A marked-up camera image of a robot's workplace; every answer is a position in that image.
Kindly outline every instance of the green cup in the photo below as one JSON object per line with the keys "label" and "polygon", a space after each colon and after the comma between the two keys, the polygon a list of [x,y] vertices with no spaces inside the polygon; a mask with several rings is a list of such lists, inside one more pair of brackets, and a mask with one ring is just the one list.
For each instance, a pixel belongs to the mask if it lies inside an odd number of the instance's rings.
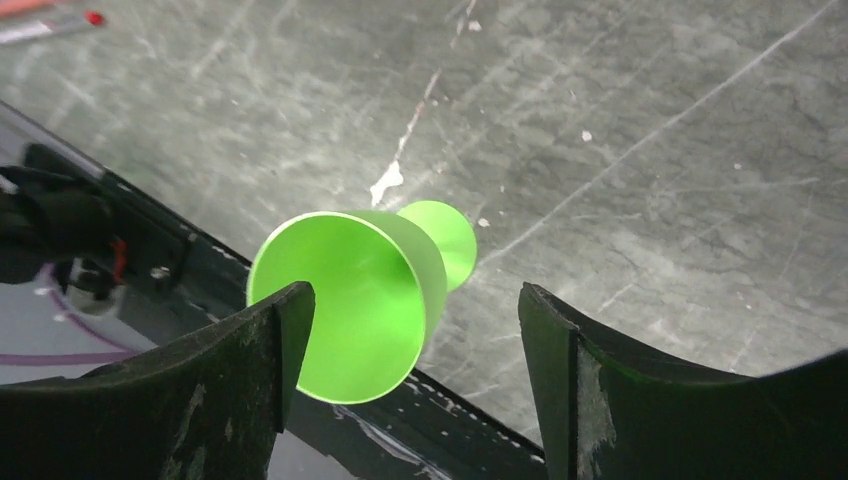
{"label": "green cup", "polygon": [[297,388],[328,403],[364,403],[409,375],[447,293],[476,259],[473,228],[444,203],[416,202],[397,214],[312,212],[281,225],[259,249],[247,303],[311,283],[315,316]]}

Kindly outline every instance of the red marker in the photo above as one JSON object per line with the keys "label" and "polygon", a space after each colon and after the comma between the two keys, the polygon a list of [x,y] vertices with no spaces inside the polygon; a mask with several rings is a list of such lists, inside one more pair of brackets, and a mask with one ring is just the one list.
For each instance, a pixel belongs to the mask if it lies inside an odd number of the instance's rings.
{"label": "red marker", "polygon": [[0,31],[0,45],[21,43],[38,38],[80,32],[105,25],[106,19],[97,12],[67,14],[53,20],[33,20]]}

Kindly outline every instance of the black plastic frame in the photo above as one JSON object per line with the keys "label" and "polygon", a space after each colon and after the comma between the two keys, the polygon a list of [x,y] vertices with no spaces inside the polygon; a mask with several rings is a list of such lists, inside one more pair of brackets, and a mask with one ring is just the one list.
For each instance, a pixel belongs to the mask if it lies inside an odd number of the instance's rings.
{"label": "black plastic frame", "polygon": [[[12,127],[4,131],[5,125]],[[138,265],[138,278],[128,279],[177,314],[178,333],[244,308],[246,258],[0,102],[0,148],[15,152],[31,144],[49,147],[64,173],[90,182],[185,244],[168,288],[142,278],[152,264]],[[144,244],[155,244],[155,238]],[[146,257],[163,258],[149,251]],[[541,448],[419,370],[390,394],[363,405],[333,406],[298,393],[288,430],[361,478],[413,478],[422,469],[431,478],[547,478]]]}

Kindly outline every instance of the screw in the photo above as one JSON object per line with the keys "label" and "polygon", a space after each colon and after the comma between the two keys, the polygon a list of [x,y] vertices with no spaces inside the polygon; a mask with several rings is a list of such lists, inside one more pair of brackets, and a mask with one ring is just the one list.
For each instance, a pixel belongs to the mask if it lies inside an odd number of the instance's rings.
{"label": "screw", "polygon": [[168,267],[153,267],[150,269],[150,276],[154,280],[165,280],[171,276],[171,270]]}

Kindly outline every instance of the white paint mark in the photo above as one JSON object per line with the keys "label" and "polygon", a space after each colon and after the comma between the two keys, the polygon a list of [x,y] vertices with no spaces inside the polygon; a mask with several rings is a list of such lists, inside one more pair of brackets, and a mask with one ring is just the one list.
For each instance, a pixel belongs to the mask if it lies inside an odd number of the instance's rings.
{"label": "white paint mark", "polygon": [[400,173],[400,163],[397,160],[392,161],[383,176],[377,180],[377,183],[371,185],[368,191],[371,192],[371,206],[376,207],[383,200],[383,195],[386,190],[391,187],[403,185],[403,175]]}
{"label": "white paint mark", "polygon": [[421,395],[421,390],[418,390],[417,385],[409,383],[409,382],[403,382],[403,384],[406,385],[407,387],[411,388],[413,393],[415,393],[416,395]]}
{"label": "white paint mark", "polygon": [[223,249],[223,248],[221,248],[221,247],[213,246],[213,247],[212,247],[212,250],[215,250],[216,252],[220,253],[220,254],[221,254],[221,256],[222,256],[222,257],[224,257],[224,258],[226,258],[227,260],[235,260],[235,259],[236,259],[236,257],[234,257],[234,256],[230,255],[229,253],[227,253],[227,252],[226,252],[226,250],[224,250],[224,249]]}

